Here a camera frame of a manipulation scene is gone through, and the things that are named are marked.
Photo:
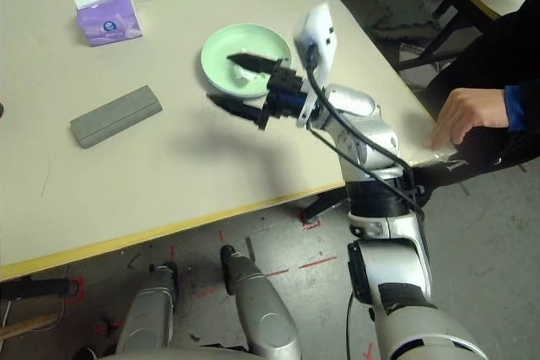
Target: blue sleeve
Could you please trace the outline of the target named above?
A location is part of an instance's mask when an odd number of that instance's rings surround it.
[[[525,111],[521,103],[521,89],[519,85],[505,88],[506,114],[510,126],[508,131],[525,131]]]

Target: tissue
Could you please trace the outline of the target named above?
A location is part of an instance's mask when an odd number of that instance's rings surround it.
[[[132,0],[73,0],[77,24],[91,46],[143,36]]]

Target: robot leg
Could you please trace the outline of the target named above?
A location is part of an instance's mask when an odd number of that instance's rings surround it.
[[[156,267],[132,302],[116,354],[169,346],[177,289],[176,265]]]
[[[278,292],[249,258],[232,246],[221,249],[227,291],[236,307],[251,353],[271,360],[300,360],[293,317]]]

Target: person's hand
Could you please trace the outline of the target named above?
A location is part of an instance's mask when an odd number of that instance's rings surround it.
[[[506,128],[509,125],[503,89],[454,89],[439,113],[427,146],[438,149],[460,144],[475,126]]]

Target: black metal frame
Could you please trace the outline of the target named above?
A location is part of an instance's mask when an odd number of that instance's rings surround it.
[[[20,280],[0,283],[0,300],[33,298],[44,295],[70,298],[75,297],[78,290],[78,282],[68,278],[32,280],[31,277],[23,277]]]
[[[412,67],[420,67],[428,63],[446,61],[456,58],[461,51],[436,52],[448,40],[450,35],[459,29],[475,26],[484,32],[493,21],[470,0],[444,0],[434,11],[434,17],[440,17],[450,6],[457,9],[457,15],[444,27],[444,29],[431,41],[424,52],[418,57],[408,61],[399,62],[394,69],[402,71]]]
[[[327,209],[332,208],[341,201],[347,199],[345,186],[338,189],[325,191],[317,196],[317,200],[300,212],[300,219],[303,223],[314,223],[317,216]]]

